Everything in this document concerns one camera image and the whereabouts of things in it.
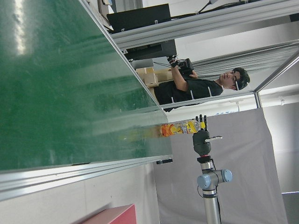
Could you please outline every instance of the black t-shirt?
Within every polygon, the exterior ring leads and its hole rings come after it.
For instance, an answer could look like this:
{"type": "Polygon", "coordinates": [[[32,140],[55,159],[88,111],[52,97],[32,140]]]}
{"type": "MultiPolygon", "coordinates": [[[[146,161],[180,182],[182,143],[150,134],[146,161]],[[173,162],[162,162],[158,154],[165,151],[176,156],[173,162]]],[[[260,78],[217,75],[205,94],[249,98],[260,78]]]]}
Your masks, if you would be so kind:
{"type": "MultiPolygon", "coordinates": [[[[160,105],[170,104],[173,101],[181,102],[186,100],[191,100],[192,95],[194,99],[210,97],[210,88],[212,96],[219,96],[223,89],[215,81],[205,80],[205,79],[192,79],[186,80],[188,83],[188,90],[181,91],[176,88],[174,81],[169,81],[165,83],[160,83],[159,86],[154,88],[155,96],[160,105]]],[[[169,112],[173,108],[165,108],[164,110],[169,112]]]]}

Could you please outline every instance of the man's arm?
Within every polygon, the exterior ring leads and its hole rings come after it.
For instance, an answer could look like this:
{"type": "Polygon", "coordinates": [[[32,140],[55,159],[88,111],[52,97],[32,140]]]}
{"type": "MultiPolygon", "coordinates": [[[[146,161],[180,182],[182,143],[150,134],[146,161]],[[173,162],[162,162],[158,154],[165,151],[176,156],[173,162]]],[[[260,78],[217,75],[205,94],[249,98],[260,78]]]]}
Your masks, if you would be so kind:
{"type": "Polygon", "coordinates": [[[176,87],[178,90],[187,91],[188,90],[188,83],[184,80],[181,73],[178,70],[178,67],[171,68],[171,74],[174,83],[176,84],[176,87]]]}

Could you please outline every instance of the white wall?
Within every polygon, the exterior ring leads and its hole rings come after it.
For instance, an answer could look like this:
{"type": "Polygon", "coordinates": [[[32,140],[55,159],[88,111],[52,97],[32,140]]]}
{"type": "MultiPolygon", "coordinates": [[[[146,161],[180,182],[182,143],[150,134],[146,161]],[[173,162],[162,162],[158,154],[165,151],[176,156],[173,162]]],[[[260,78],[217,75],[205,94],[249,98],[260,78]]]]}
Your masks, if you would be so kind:
{"type": "Polygon", "coordinates": [[[263,109],[282,192],[299,191],[299,103],[263,109]]]}

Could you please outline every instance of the cardboard box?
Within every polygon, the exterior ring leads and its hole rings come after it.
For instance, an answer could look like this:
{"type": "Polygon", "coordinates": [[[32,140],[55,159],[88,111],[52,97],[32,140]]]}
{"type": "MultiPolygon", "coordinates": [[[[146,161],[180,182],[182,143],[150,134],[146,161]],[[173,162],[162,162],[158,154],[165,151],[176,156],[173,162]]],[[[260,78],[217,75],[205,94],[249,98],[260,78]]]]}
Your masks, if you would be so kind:
{"type": "Polygon", "coordinates": [[[154,73],[156,74],[156,76],[158,78],[158,82],[172,80],[171,71],[168,71],[168,70],[169,69],[154,70],[154,73]]]}
{"type": "Polygon", "coordinates": [[[144,75],[146,74],[146,68],[136,69],[136,72],[144,82],[144,75]]]}
{"type": "Polygon", "coordinates": [[[149,87],[149,88],[152,88],[152,87],[155,87],[155,86],[158,86],[158,78],[157,76],[155,75],[155,73],[147,73],[144,75],[144,83],[149,87]]]}

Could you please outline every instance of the man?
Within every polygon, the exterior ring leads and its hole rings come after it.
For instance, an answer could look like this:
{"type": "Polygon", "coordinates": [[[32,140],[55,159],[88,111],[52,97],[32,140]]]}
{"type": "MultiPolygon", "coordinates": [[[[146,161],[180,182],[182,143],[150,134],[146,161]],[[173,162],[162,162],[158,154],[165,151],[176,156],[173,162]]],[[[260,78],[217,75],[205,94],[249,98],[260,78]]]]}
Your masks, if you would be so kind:
{"type": "MultiPolygon", "coordinates": [[[[160,105],[219,96],[223,89],[241,90],[250,82],[250,77],[243,68],[225,72],[214,81],[197,79],[195,71],[190,75],[191,78],[183,78],[178,70],[176,55],[167,57],[167,60],[171,64],[173,81],[154,87],[154,93],[160,105]]],[[[165,108],[164,110],[169,112],[172,109],[174,108],[165,108]]]]}

